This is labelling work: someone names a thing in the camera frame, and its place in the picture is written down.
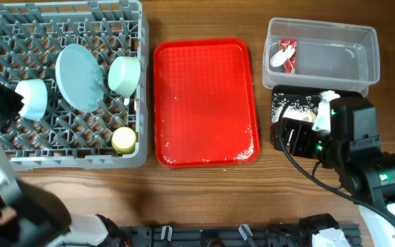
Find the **blue bowl with food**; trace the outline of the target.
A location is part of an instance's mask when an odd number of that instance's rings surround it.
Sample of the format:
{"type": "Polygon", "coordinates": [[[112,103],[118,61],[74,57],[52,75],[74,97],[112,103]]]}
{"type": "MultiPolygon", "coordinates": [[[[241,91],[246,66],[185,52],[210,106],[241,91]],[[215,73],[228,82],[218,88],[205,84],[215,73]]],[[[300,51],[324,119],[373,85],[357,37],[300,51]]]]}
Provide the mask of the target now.
{"type": "Polygon", "coordinates": [[[47,87],[40,79],[20,81],[15,92],[23,97],[19,114],[32,121],[41,119],[47,108],[47,87]]]}

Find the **red snack wrapper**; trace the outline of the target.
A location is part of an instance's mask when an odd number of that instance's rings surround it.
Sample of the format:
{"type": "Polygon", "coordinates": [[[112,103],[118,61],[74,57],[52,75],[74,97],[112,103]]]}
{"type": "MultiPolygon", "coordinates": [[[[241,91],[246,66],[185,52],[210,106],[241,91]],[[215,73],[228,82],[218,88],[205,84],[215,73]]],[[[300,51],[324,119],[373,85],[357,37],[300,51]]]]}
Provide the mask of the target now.
{"type": "Polygon", "coordinates": [[[294,74],[296,72],[296,40],[283,39],[278,42],[278,46],[283,53],[283,67],[285,73],[294,74]]]}

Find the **white napkin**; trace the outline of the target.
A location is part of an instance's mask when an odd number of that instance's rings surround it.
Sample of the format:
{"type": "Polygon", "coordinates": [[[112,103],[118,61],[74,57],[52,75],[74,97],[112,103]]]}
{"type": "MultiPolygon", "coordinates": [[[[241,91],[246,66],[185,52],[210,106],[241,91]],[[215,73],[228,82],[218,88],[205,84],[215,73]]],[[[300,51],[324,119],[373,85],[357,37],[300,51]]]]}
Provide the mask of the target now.
{"type": "Polygon", "coordinates": [[[277,53],[275,53],[271,58],[270,58],[270,64],[272,67],[280,67],[283,66],[283,64],[290,59],[294,54],[296,50],[292,45],[289,45],[286,49],[281,49],[277,53]]]}

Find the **light blue plate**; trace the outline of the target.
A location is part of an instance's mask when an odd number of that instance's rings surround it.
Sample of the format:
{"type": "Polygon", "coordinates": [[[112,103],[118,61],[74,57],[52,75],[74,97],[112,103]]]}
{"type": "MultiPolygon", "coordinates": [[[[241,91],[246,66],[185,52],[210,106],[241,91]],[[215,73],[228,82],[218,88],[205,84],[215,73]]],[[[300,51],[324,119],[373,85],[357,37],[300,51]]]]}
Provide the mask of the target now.
{"type": "Polygon", "coordinates": [[[94,55],[84,46],[70,44],[58,55],[56,82],[65,101],[76,110],[91,113],[103,99],[103,75],[94,55]]]}

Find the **yellow cup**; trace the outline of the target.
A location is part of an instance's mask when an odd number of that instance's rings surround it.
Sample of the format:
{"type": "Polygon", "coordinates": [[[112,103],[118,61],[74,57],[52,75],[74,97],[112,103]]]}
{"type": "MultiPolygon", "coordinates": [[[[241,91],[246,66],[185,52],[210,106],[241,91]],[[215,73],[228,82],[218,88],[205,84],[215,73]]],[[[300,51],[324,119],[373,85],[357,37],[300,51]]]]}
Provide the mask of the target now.
{"type": "Polygon", "coordinates": [[[112,134],[112,147],[119,154],[131,154],[135,151],[136,132],[129,127],[120,127],[112,134]]]}

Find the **green bowl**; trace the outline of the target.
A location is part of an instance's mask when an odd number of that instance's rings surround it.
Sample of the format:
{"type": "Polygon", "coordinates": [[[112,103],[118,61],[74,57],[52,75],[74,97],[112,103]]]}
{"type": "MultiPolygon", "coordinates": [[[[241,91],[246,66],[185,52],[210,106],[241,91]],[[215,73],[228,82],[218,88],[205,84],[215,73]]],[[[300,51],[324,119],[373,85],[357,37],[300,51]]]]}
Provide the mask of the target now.
{"type": "Polygon", "coordinates": [[[119,56],[109,68],[108,86],[120,96],[130,97],[139,84],[140,75],[141,64],[138,58],[119,56]]]}

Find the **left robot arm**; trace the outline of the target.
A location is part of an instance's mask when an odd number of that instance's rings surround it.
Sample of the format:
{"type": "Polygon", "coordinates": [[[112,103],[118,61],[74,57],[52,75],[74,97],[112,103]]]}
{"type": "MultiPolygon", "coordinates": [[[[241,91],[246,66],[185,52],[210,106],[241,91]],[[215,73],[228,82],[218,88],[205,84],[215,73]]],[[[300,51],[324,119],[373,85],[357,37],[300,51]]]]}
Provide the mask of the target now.
{"type": "MultiPolygon", "coordinates": [[[[0,84],[0,130],[23,107],[22,95],[0,84]]],[[[107,246],[108,220],[72,215],[54,194],[24,182],[0,144],[0,246],[107,246]]]]}

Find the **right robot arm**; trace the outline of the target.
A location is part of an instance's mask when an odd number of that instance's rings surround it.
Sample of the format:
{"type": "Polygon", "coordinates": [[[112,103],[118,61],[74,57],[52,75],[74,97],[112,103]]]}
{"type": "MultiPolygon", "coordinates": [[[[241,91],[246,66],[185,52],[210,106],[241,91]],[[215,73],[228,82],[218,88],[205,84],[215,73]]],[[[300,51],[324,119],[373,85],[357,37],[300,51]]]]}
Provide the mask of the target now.
{"type": "Polygon", "coordinates": [[[317,116],[325,117],[328,127],[319,129],[285,116],[292,104],[304,100],[296,97],[283,106],[274,130],[276,147],[310,181],[356,204],[375,246],[395,246],[395,153],[381,149],[376,108],[363,97],[320,98],[317,116]],[[339,188],[319,181],[296,157],[334,169],[339,188]]]}

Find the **grey dishwasher rack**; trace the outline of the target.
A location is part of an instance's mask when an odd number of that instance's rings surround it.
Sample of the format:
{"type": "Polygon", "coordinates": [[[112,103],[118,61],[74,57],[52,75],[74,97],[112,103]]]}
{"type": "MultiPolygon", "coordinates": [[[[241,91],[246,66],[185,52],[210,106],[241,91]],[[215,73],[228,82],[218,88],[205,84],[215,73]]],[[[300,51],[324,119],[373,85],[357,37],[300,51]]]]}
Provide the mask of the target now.
{"type": "Polygon", "coordinates": [[[48,90],[41,119],[21,118],[0,134],[13,168],[142,166],[148,153],[148,45],[149,25],[139,1],[0,3],[0,84],[14,89],[21,80],[40,79],[48,90]],[[76,110],[65,101],[55,67],[59,53],[70,44],[94,55],[103,78],[119,56],[140,60],[142,73],[128,106],[106,81],[99,83],[104,97],[94,112],[76,110]],[[119,154],[112,147],[112,134],[120,127],[136,132],[131,154],[119,154]]]}

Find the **spilled rice and food scraps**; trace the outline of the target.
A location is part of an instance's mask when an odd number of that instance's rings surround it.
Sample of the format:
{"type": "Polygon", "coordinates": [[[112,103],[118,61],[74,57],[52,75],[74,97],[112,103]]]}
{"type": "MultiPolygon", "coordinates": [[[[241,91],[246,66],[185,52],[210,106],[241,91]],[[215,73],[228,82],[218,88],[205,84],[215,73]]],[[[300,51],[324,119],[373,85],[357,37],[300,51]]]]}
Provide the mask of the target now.
{"type": "Polygon", "coordinates": [[[298,96],[288,93],[275,93],[272,95],[271,123],[277,123],[280,113],[287,103],[294,100],[285,111],[284,117],[313,123],[317,117],[316,108],[318,97],[298,96]]]}

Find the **black tray bin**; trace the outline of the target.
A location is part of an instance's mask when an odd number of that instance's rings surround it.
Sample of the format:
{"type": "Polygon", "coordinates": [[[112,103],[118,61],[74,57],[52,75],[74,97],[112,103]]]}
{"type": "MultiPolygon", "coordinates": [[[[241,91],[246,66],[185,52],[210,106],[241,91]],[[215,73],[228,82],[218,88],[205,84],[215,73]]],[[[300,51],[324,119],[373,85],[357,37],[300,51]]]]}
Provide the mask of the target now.
{"type": "Polygon", "coordinates": [[[313,123],[318,113],[320,98],[318,95],[328,89],[277,85],[272,90],[270,143],[277,144],[276,133],[281,110],[291,100],[292,103],[285,111],[284,117],[313,123]]]}

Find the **clear plastic bin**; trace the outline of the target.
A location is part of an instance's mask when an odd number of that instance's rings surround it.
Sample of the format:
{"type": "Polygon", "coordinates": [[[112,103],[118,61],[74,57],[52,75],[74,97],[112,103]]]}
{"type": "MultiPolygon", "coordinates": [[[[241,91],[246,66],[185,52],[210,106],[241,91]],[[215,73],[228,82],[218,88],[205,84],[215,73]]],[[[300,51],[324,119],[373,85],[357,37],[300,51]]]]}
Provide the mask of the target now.
{"type": "Polygon", "coordinates": [[[288,19],[270,20],[263,50],[263,86],[304,86],[354,91],[367,96],[380,80],[380,52],[373,27],[288,19]],[[295,72],[273,67],[271,57],[282,40],[296,41],[295,72]]]}

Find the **red plastic tray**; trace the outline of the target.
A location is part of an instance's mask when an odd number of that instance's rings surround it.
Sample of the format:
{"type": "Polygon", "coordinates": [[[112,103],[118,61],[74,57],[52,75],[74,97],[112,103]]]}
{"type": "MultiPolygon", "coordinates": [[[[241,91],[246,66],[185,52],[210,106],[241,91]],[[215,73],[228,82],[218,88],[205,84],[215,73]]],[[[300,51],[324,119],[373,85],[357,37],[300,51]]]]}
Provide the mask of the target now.
{"type": "Polygon", "coordinates": [[[154,50],[156,158],[168,168],[235,165],[260,152],[250,55],[239,38],[154,50]]]}

